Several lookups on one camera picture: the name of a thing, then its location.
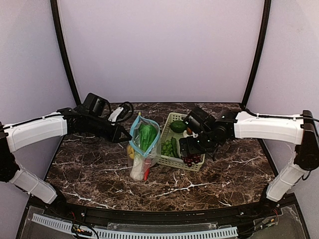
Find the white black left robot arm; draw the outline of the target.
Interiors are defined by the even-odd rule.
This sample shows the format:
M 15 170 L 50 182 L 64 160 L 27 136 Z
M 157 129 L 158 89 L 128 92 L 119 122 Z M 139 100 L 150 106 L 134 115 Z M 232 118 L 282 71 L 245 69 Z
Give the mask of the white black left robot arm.
M 63 108 L 39 118 L 2 124 L 0 180 L 15 185 L 49 205 L 62 200 L 63 197 L 58 195 L 57 189 L 18 163 L 14 152 L 49 138 L 74 133 L 89 133 L 112 143 L 131 140 L 131 135 L 122 123 L 133 115 L 132 103 L 123 102 L 115 110 L 110 110 L 108 117 L 102 117 L 105 107 L 111 107 L 108 100 L 89 93 L 84 102 L 73 109 Z

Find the yellow toy lemon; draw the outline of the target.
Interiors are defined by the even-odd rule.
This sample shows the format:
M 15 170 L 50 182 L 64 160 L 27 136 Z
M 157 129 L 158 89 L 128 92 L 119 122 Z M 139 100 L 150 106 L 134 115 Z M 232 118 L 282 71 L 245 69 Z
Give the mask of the yellow toy lemon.
M 134 160 L 135 151 L 134 151 L 134 149 L 133 149 L 130 145 L 128 145 L 128 147 L 127 147 L 127 154 L 128 154 L 128 157 L 129 157 L 130 159 Z

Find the clear zip top bag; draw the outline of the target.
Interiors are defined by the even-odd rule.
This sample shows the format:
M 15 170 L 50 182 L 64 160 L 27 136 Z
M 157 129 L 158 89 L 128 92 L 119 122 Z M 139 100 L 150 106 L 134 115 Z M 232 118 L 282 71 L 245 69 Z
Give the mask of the clear zip top bag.
M 130 177 L 134 181 L 146 181 L 149 169 L 160 159 L 160 126 L 157 122 L 138 115 L 134 120 L 127 147 Z

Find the green toy leafy vegetable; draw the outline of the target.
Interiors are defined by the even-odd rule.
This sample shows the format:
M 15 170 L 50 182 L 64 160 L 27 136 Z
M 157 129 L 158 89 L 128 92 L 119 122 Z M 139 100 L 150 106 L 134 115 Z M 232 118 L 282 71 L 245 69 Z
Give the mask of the green toy leafy vegetable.
M 135 151 L 130 177 L 135 181 L 144 181 L 144 164 L 146 159 L 151 159 L 154 165 L 157 155 L 156 143 L 158 140 L 157 128 L 149 123 L 139 122 L 134 129 L 134 139 L 130 146 Z

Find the red toy chili pepper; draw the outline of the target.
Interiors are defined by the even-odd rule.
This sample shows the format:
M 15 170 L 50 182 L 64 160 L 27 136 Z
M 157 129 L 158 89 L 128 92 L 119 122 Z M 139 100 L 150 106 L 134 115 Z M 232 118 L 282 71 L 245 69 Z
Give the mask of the red toy chili pepper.
M 145 164 L 144 164 L 144 169 L 145 169 L 145 172 L 144 172 L 144 180 L 145 180 L 145 181 L 147 181 L 151 164 L 152 164 L 152 160 L 151 160 L 151 159 L 146 159 L 146 160 L 145 160 Z

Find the dark red toy grapes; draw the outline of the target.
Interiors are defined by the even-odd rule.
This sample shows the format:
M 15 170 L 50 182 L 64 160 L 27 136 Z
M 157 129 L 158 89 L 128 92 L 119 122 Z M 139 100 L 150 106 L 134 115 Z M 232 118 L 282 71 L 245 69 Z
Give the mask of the dark red toy grapes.
M 191 167 L 193 164 L 198 164 L 201 162 L 201 155 L 200 154 L 188 155 L 186 157 L 182 157 L 182 160 L 188 167 Z

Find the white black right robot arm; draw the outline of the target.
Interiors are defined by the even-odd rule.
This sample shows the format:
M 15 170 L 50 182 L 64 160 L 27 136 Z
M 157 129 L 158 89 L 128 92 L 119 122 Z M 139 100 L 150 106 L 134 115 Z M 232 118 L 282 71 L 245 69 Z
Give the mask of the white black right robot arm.
M 224 110 L 215 118 L 196 107 L 183 122 L 194 133 L 179 140 L 183 158 L 214 152 L 231 139 L 268 139 L 295 145 L 294 157 L 264 188 L 260 199 L 263 207 L 275 207 L 292 186 L 319 166 L 317 119 L 307 110 L 291 116 Z

